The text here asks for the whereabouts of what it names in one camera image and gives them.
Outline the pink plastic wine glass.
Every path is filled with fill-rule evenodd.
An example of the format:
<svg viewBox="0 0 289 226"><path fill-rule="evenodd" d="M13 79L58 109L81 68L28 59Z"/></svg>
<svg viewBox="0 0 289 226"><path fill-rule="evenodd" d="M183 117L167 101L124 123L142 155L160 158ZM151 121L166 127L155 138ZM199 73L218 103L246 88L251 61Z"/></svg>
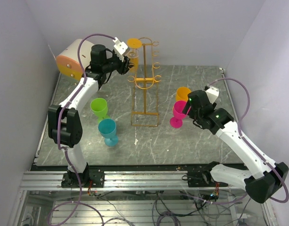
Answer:
<svg viewBox="0 0 289 226"><path fill-rule="evenodd" d="M184 100L179 100L176 101L174 106L173 106L173 117L170 119L169 123L172 127L178 129L180 127L182 127L183 125L183 119L186 117L186 114L182 113L185 105L186 105L186 101Z"/></svg>

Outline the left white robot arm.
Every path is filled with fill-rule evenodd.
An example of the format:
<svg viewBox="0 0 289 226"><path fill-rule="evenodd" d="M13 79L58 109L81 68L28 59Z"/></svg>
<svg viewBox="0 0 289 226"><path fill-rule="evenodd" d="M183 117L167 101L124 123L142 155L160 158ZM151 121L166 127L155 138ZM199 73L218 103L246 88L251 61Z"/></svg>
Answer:
<svg viewBox="0 0 289 226"><path fill-rule="evenodd" d="M85 187L90 181L89 165L80 146L83 134L80 111L114 71L119 74L129 71L128 51L124 42L115 44L113 50L88 41L75 42L56 58L61 73L79 80L63 102L48 108L48 136L64 152L68 183Z"/></svg>

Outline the yellow wine glass front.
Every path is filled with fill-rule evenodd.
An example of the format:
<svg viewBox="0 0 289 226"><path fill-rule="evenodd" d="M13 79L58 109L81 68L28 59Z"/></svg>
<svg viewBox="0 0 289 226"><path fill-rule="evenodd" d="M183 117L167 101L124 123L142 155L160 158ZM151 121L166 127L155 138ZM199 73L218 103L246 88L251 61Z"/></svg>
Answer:
<svg viewBox="0 0 289 226"><path fill-rule="evenodd" d="M127 40L127 46L130 48L130 50L132 48L136 48L139 50L142 46L142 43L141 43L140 39L130 38Z"/></svg>

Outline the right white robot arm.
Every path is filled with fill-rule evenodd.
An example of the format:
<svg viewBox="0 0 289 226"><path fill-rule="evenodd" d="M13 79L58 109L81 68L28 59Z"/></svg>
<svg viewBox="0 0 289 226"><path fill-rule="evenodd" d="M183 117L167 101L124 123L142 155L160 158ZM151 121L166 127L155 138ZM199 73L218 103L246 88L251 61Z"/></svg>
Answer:
<svg viewBox="0 0 289 226"><path fill-rule="evenodd" d="M240 135L234 118L224 108L217 109L209 96L206 90L189 93L183 113L195 126L209 130L224 141L243 161L246 170L212 162L201 175L202 183L206 186L226 183L246 191L258 203L266 202L285 184L288 166L284 162L277 163L246 136Z"/></svg>

